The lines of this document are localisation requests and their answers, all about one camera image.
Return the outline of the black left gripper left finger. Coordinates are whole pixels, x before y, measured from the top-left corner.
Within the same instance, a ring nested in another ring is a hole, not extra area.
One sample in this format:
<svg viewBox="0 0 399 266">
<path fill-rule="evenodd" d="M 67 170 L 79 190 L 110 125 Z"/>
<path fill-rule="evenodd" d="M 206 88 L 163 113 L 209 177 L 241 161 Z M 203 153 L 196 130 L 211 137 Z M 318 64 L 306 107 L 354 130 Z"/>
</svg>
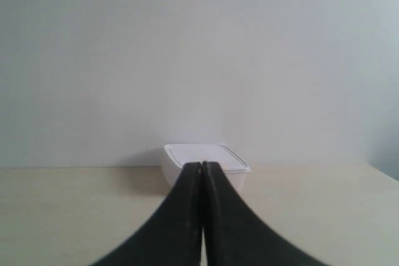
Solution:
<svg viewBox="0 0 399 266">
<path fill-rule="evenodd" d="M 201 163 L 184 165 L 151 217 L 94 265 L 200 265 L 201 182 Z"/>
</svg>

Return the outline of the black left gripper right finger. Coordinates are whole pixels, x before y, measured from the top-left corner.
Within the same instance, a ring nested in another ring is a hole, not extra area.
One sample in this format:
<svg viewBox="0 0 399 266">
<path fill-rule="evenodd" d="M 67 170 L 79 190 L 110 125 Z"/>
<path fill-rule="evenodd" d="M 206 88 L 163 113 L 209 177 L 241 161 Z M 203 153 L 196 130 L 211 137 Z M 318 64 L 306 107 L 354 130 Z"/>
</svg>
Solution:
<svg viewBox="0 0 399 266">
<path fill-rule="evenodd" d="M 208 265 L 322 265 L 265 224 L 216 162 L 202 164 L 203 230 Z"/>
</svg>

